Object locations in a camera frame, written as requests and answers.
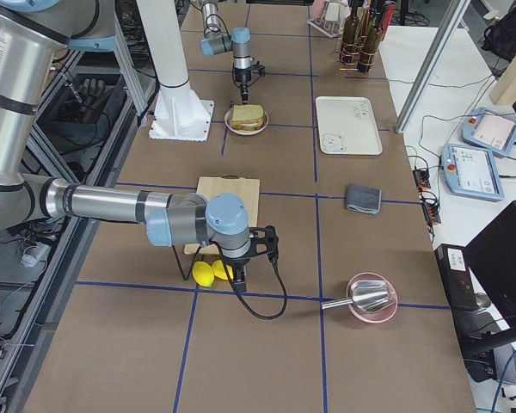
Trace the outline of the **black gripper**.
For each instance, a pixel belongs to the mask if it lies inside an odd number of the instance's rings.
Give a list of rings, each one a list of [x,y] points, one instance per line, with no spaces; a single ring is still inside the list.
[[[227,254],[228,250],[221,249],[227,263],[234,267],[233,286],[236,292],[246,292],[246,271],[247,265],[252,259],[258,256],[267,256],[273,266],[278,265],[279,260],[279,237],[274,226],[250,227],[248,246],[244,252],[233,252]]]
[[[249,68],[239,69],[232,67],[232,82],[240,89],[242,104],[249,102],[249,87],[255,82],[252,76],[256,74],[258,77],[266,75],[265,66],[260,62],[252,64]]]

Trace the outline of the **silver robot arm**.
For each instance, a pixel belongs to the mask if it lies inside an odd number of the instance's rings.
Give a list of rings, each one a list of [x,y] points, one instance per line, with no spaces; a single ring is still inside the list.
[[[0,1],[0,231],[44,218],[133,222],[156,246],[215,245],[236,293],[255,256],[279,259],[272,226],[251,227],[234,194],[211,199],[69,183],[19,170],[54,55],[109,52],[117,44],[111,1]]]
[[[265,66],[251,54],[251,36],[247,28],[227,28],[219,14],[218,1],[198,1],[202,16],[203,38],[200,49],[204,56],[211,57],[232,53],[232,82],[239,89],[242,104],[249,103],[249,88],[255,83],[253,75],[265,76]]]

